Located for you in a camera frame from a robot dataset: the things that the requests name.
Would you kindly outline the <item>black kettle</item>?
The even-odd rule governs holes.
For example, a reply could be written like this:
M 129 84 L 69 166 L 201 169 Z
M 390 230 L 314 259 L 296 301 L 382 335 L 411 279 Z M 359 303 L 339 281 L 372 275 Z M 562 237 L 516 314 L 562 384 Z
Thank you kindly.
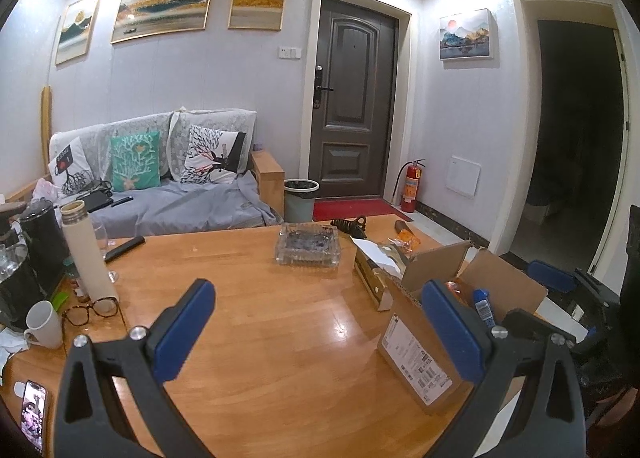
M 65 275 L 64 261 L 70 255 L 54 204 L 44 198 L 32 200 L 18 222 L 40 288 L 47 298 L 52 298 Z

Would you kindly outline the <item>red doormat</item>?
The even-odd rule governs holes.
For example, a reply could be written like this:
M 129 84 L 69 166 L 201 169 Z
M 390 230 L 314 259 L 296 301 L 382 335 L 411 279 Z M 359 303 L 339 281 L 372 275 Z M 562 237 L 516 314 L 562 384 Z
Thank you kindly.
M 412 218 L 402 213 L 382 198 L 322 199 L 314 203 L 312 219 L 317 222 L 357 216 L 397 215 L 406 222 Z

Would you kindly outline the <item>cardboard box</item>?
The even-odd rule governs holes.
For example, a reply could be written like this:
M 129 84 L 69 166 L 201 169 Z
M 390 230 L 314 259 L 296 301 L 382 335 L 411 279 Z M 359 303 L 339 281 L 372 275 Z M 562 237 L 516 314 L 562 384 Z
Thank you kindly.
M 378 352 L 427 415 L 449 409 L 488 368 L 490 328 L 473 303 L 474 291 L 488 293 L 495 322 L 514 310 L 534 314 L 547 296 L 546 288 L 488 250 L 468 262 L 468 242 L 422 249 L 403 267 L 380 244 L 354 244 L 356 258 L 390 295 Z

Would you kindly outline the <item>dark entrance door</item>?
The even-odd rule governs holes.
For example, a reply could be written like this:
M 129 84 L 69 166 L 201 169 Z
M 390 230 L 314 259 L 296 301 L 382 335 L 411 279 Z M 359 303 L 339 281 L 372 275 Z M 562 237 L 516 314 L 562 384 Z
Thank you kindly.
M 308 174 L 322 198 L 382 195 L 397 29 L 395 18 L 374 10 L 321 3 Z

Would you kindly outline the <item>white mug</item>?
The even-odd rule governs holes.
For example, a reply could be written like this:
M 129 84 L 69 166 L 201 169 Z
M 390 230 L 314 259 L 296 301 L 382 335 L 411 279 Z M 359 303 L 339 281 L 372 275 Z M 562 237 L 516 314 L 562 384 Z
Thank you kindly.
M 29 309 L 24 336 L 29 344 L 50 350 L 56 350 L 63 345 L 61 319 L 51 302 L 39 301 Z

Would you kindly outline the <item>white tree-print cushion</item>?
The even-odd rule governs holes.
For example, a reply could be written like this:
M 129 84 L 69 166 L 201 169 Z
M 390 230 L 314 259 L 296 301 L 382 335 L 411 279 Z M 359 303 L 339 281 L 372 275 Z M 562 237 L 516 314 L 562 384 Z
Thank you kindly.
M 190 126 L 181 183 L 219 183 L 234 178 L 240 170 L 246 134 Z

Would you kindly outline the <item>grey trash bin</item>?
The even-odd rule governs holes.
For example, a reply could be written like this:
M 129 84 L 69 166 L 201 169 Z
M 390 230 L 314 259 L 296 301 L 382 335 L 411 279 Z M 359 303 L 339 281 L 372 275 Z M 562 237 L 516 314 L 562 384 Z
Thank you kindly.
M 306 178 L 287 178 L 283 184 L 285 222 L 311 222 L 314 214 L 314 198 L 320 188 L 319 183 Z

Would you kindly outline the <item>wide landscape painting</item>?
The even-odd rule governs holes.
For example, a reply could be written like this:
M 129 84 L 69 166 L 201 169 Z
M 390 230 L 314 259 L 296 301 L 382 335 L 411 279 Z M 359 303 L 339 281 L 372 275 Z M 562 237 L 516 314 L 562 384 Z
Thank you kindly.
M 210 0 L 120 0 L 111 44 L 206 28 Z

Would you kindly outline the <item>glass ashtray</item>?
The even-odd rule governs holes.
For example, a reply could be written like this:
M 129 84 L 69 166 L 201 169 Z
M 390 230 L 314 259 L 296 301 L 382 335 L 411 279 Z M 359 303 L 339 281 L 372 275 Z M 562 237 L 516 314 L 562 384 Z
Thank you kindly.
M 281 226 L 274 259 L 282 265 L 336 267 L 341 261 L 337 229 L 320 223 Z

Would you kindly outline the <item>black remote control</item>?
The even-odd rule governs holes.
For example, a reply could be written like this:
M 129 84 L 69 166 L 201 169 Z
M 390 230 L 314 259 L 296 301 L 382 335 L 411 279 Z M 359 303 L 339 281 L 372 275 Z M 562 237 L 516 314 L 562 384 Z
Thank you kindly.
M 104 256 L 104 261 L 107 263 L 111 263 L 112 261 L 115 261 L 116 259 L 120 258 L 127 252 L 134 250 L 135 248 L 141 246 L 144 243 L 145 243 L 145 238 L 143 236 L 135 236 L 134 238 L 131 238 L 123 242 L 122 244 L 115 247 L 114 249 L 107 251 Z

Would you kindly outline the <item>tortoiseshell eyeglasses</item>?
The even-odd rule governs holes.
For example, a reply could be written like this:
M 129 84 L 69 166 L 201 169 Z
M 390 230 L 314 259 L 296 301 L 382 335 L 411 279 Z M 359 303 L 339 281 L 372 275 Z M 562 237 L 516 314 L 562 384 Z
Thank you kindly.
M 106 296 L 99 300 L 77 304 L 66 308 L 62 314 L 64 322 L 73 327 L 87 326 L 91 316 L 99 318 L 112 318 L 120 314 L 118 300 L 114 296 Z

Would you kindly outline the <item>smartphone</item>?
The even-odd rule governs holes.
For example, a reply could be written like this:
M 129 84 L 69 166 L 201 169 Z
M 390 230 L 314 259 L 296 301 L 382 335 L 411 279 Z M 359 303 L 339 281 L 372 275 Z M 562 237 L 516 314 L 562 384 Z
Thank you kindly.
M 21 431 L 41 456 L 46 447 L 47 413 L 47 389 L 39 383 L 26 381 L 21 406 Z

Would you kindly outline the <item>dark blue snack bar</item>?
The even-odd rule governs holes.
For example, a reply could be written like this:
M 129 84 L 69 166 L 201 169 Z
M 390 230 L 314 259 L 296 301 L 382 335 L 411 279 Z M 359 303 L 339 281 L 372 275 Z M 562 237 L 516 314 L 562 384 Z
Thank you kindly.
M 473 291 L 473 304 L 477 311 L 477 315 L 488 328 L 494 328 L 497 323 L 494 311 L 492 310 L 489 292 L 486 289 L 475 289 Z

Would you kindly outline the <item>grey sofa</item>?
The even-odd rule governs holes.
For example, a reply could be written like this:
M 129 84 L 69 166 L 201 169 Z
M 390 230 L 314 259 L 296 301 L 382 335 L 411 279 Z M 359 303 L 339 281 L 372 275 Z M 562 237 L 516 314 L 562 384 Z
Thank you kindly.
M 112 203 L 93 212 L 93 217 L 112 238 L 277 225 L 282 221 L 281 208 L 277 200 L 267 197 L 265 172 L 260 168 L 257 156 L 250 151 L 256 120 L 256 111 L 241 108 L 179 109 L 58 132 L 49 142 L 49 162 L 79 137 L 96 178 L 89 189 L 77 195 L 64 196 L 56 188 L 58 201 L 65 204 L 98 189 L 106 192 Z M 234 178 L 208 184 L 180 182 L 190 126 L 246 134 L 240 170 Z M 115 192 L 111 182 L 111 138 L 152 131 L 160 133 L 160 184 Z

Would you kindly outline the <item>mountain painting side wall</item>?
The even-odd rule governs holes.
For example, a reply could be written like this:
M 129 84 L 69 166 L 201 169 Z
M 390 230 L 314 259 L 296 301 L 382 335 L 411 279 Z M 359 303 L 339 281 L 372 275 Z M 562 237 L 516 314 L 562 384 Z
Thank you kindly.
M 451 14 L 440 20 L 439 58 L 443 62 L 492 59 L 496 37 L 494 18 L 488 8 Z

